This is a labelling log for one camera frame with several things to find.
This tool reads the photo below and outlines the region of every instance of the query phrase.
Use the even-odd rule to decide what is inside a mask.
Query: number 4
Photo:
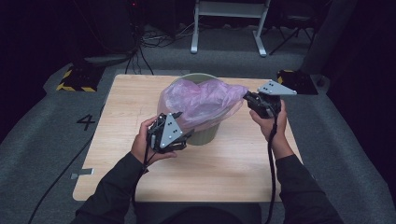
[[[91,121],[91,119],[92,119],[92,115],[89,114],[89,115],[85,116],[84,118],[79,119],[77,121],[77,123],[84,123],[85,124],[84,131],[87,131],[88,130],[88,126],[90,126],[90,124],[92,124],[92,123],[95,123],[95,121]]]

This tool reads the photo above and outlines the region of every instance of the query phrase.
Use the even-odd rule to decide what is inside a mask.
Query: person's left hand
[[[142,164],[144,163],[144,159],[145,159],[148,129],[149,129],[149,126],[151,126],[151,124],[154,123],[156,118],[157,118],[157,116],[155,116],[151,119],[147,119],[140,124],[139,134],[134,138],[134,143],[132,144],[131,153],[140,162],[142,162]],[[154,155],[154,153],[155,152],[151,149],[151,147],[149,147],[147,160],[149,158],[151,158],[151,156]],[[152,157],[152,159],[149,161],[148,165],[151,165],[155,161],[168,159],[168,158],[175,158],[175,157],[177,157],[177,154],[174,151],[167,152],[164,154],[156,153]]]

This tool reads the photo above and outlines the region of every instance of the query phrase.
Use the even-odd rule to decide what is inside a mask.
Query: bucket
[[[193,81],[195,84],[199,84],[203,81],[207,81],[212,78],[217,79],[216,77],[205,73],[191,73],[182,77],[178,77],[173,83],[177,82],[181,78],[184,78],[189,81]],[[215,138],[219,126],[220,124],[217,124],[208,129],[193,133],[192,136],[187,140],[187,143],[193,146],[202,146],[211,142]]]

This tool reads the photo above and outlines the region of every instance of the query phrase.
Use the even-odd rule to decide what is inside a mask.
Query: translucent plastic bag
[[[248,88],[218,79],[195,84],[181,78],[161,93],[158,114],[183,112],[177,124],[183,131],[196,132],[213,127],[242,106]]]

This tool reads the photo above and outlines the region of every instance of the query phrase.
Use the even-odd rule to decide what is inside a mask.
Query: hand
[[[145,159],[145,153],[146,153],[146,145],[147,145],[147,135],[148,135],[148,129],[149,126],[151,126],[152,123],[154,123],[156,117],[153,117],[151,119],[147,119],[143,121],[140,124],[140,130],[139,134],[136,136],[134,139],[134,143],[132,144],[131,148],[131,153],[134,155],[142,164],[144,163]],[[151,158],[152,155],[154,155],[154,151],[151,149],[151,147],[148,148],[148,158]],[[176,152],[167,152],[164,154],[156,153],[152,159],[149,161],[148,165],[151,165],[155,161],[167,159],[167,158],[175,158],[177,157]]]
[[[262,134],[264,135],[265,139],[268,141],[274,126],[275,119],[274,118],[262,119],[254,110],[250,110],[249,113],[251,118],[260,125]],[[286,105],[285,102],[281,100],[280,112],[277,115],[276,134],[274,136],[273,144],[272,144],[272,149],[274,151],[274,156],[276,159],[280,159],[294,154],[285,136],[287,122],[288,122],[288,113],[286,112]]]
[[[280,112],[277,115],[276,134],[285,135],[288,114],[286,112],[285,102],[283,100],[281,100],[280,103],[281,103],[281,107],[280,107]],[[250,110],[250,116],[256,123],[258,123],[260,125],[260,128],[262,129],[262,134],[264,135],[265,139],[268,141],[268,139],[270,137],[270,133],[273,129],[275,119],[274,118],[262,119],[254,110]]]

